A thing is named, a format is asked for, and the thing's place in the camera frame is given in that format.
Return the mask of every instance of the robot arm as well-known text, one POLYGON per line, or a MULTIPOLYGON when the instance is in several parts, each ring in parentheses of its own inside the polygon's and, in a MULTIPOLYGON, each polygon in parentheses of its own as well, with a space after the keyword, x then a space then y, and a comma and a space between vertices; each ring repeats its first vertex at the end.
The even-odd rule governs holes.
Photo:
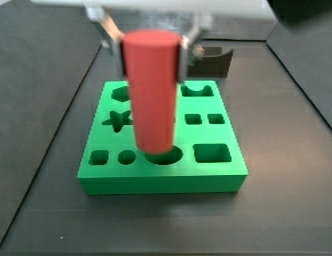
POLYGON ((203 31, 213 27, 213 14, 231 17, 268 19, 272 15, 267 0, 32 0, 40 4, 85 6, 88 17, 100 22, 110 36, 112 53, 116 57, 120 76, 125 75, 124 58, 121 54, 121 38, 124 33, 118 29, 108 9, 121 10, 164 10, 173 12, 193 12, 193 28, 183 35, 183 44, 179 61, 179 82, 188 77, 188 65, 204 55, 204 48, 196 45, 203 31))

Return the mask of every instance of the black table surface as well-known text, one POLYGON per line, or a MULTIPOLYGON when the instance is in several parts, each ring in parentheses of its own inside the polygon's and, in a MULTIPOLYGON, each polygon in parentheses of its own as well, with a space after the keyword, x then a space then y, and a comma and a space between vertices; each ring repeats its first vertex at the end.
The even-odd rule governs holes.
POLYGON ((0 244, 100 47, 81 7, 0 5, 0 244))
POLYGON ((225 46, 235 57, 220 90, 251 172, 240 192, 84 193, 80 162, 104 83, 117 79, 102 49, 0 255, 332 253, 332 131, 265 43, 225 46))

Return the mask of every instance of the square hole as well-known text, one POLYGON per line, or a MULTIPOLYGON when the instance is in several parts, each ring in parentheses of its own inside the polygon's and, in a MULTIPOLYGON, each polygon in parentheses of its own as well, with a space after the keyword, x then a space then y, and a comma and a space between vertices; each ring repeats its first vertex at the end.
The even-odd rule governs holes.
POLYGON ((108 150, 96 150, 92 152, 89 159, 90 165, 105 165, 108 163, 109 152, 108 150))
POLYGON ((196 144, 195 158, 199 163, 232 162, 232 156, 227 144, 196 144))
POLYGON ((187 124, 203 124, 203 118, 200 114, 187 114, 185 115, 187 124))
POLYGON ((208 119, 211 124, 224 124, 225 119, 223 114, 208 114, 208 119))

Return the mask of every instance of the black object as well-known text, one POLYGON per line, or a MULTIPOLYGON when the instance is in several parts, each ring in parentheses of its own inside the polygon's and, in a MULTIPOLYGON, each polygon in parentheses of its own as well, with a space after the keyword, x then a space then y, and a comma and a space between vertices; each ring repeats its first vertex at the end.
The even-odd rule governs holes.
POLYGON ((98 49, 81 8, 0 6, 0 242, 98 49))
POLYGON ((223 47, 204 47, 205 54, 200 60, 195 62, 195 65, 189 66, 189 77, 207 77, 207 78, 227 78, 233 49, 224 52, 223 47))
POLYGON ((296 27, 332 13, 332 0, 268 0, 283 25, 296 27))

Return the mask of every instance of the green foam block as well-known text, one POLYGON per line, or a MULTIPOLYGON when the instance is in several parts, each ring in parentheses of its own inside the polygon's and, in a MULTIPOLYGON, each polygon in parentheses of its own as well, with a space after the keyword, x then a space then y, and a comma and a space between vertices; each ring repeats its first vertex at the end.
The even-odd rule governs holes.
POLYGON ((175 149, 136 146, 128 82, 105 84, 78 179, 89 195, 236 192, 248 176, 215 81, 179 87, 175 149))

